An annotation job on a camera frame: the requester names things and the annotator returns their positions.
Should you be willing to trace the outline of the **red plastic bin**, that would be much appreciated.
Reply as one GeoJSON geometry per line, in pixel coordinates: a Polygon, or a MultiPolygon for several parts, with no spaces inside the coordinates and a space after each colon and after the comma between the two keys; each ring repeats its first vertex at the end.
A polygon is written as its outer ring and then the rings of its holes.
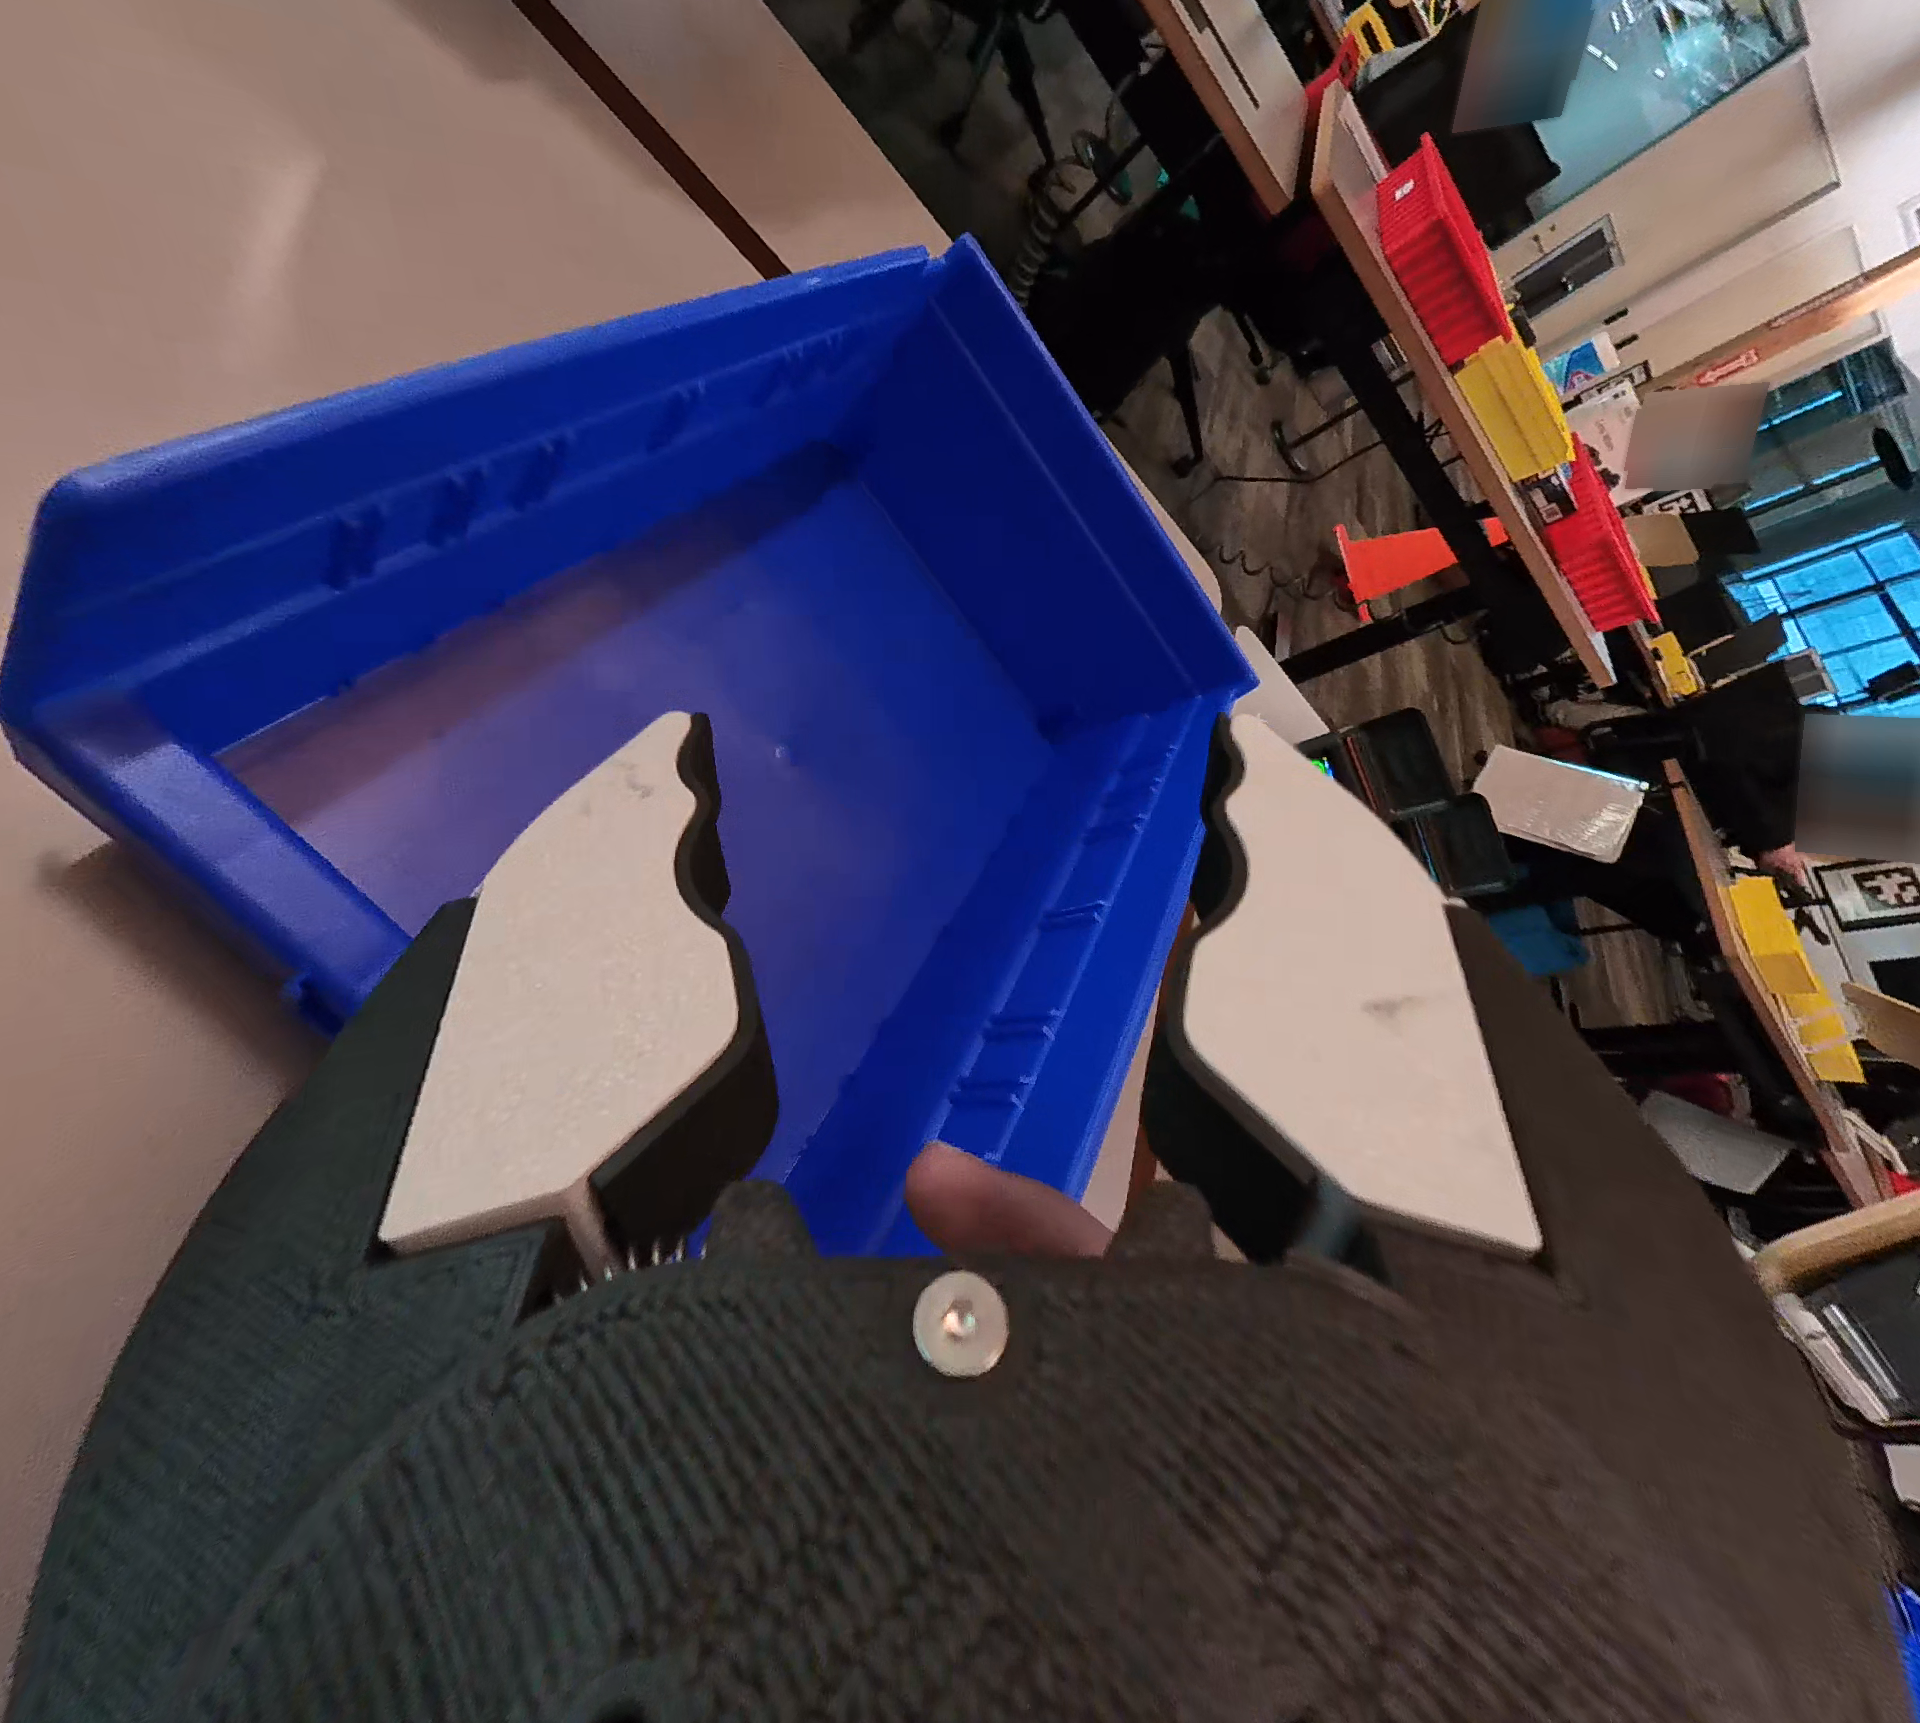
{"type": "Polygon", "coordinates": [[[1566,468],[1572,510],[1543,528],[1548,556],[1597,631],[1662,625],[1653,577],[1637,552],[1595,452],[1572,440],[1566,468]]]}
{"type": "Polygon", "coordinates": [[[1448,370],[1515,336],[1493,256],[1432,136],[1374,190],[1382,258],[1448,370]]]}

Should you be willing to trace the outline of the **person's right hand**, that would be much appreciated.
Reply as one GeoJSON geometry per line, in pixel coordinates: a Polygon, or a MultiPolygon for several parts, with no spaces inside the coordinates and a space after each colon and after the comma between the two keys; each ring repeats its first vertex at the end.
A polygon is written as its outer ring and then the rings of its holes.
{"type": "Polygon", "coordinates": [[[905,1177],[905,1207],[944,1255],[1100,1257],[1114,1233],[1081,1201],[948,1143],[930,1143],[905,1177]]]}

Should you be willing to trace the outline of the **stack of yellow bins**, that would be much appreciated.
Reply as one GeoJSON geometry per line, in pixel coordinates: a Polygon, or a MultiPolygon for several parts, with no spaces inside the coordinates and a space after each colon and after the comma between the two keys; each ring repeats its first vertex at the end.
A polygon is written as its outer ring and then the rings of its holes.
{"type": "Polygon", "coordinates": [[[1863,1087],[1859,1039],[1838,995],[1813,967],[1801,931],[1775,879],[1738,873],[1728,901],[1740,941],[1751,953],[1773,999],[1789,1015],[1793,1031],[1814,1073],[1845,1087],[1863,1087]]]}

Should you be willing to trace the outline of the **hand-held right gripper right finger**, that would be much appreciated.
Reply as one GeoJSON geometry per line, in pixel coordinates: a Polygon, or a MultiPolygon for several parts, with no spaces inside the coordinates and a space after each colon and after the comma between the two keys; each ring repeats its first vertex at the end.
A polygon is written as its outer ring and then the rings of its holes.
{"type": "Polygon", "coordinates": [[[1447,899],[1253,713],[1218,719],[1142,1131],[1237,1255],[1382,1265],[1389,1231],[1529,1261],[1524,1177],[1447,899]]]}

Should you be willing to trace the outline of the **wooden table with bins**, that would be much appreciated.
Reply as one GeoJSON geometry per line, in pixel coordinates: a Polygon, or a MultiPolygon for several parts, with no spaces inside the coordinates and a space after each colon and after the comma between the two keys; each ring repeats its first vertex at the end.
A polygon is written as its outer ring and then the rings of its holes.
{"type": "Polygon", "coordinates": [[[1618,671],[1606,635],[1552,560],[1524,498],[1385,260],[1379,184],[1387,170],[1351,92],[1332,84],[1314,124],[1309,196],[1366,314],[1337,314],[1323,342],[1358,414],[1428,526],[1452,550],[1460,583],[1403,615],[1292,657],[1289,673],[1323,677],[1478,615],[1483,657],[1500,679],[1577,663],[1597,687],[1612,685],[1618,671]]]}

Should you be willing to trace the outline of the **yellow plastic bin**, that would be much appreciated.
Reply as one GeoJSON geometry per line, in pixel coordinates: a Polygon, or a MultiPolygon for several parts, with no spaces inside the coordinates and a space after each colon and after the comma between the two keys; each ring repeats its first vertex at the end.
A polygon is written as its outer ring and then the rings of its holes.
{"type": "Polygon", "coordinates": [[[1515,484],[1546,480],[1572,466],[1564,406],[1539,354],[1519,336],[1483,344],[1452,380],[1515,484]]]}

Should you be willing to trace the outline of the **silver flat panel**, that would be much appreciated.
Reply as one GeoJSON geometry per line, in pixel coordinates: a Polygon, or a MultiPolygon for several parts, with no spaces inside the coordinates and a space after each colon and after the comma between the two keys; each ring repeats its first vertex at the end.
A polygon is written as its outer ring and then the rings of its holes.
{"type": "Polygon", "coordinates": [[[1508,841],[1599,865],[1620,861],[1649,797],[1645,781],[1632,775],[1512,745],[1488,751],[1471,789],[1508,841]]]}

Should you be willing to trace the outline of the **black and white marker tag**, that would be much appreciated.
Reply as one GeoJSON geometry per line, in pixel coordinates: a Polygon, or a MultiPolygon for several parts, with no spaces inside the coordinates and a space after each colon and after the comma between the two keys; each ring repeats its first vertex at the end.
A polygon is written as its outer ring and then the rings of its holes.
{"type": "Polygon", "coordinates": [[[1841,929],[1906,925],[1919,921],[1919,865],[1826,861],[1814,865],[1821,901],[1841,929]]]}

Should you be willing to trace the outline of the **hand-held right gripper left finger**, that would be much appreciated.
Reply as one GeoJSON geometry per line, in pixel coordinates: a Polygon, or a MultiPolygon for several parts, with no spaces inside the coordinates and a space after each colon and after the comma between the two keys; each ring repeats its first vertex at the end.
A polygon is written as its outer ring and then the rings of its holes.
{"type": "Polygon", "coordinates": [[[684,1259],[779,1123],[728,919],[710,719],[669,711],[478,883],[377,1237],[542,1229],[581,1279],[684,1259]]]}

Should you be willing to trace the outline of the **blue plastic bin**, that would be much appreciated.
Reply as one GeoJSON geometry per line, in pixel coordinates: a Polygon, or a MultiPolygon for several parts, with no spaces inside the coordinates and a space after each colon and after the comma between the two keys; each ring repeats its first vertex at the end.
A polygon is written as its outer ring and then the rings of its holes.
{"type": "Polygon", "coordinates": [[[924,1255],[929,1141],[1089,1185],[1250,687],[960,244],[64,478],[4,729],[335,1031],[578,777],[708,715],[759,1169],[827,1251],[924,1255]]]}

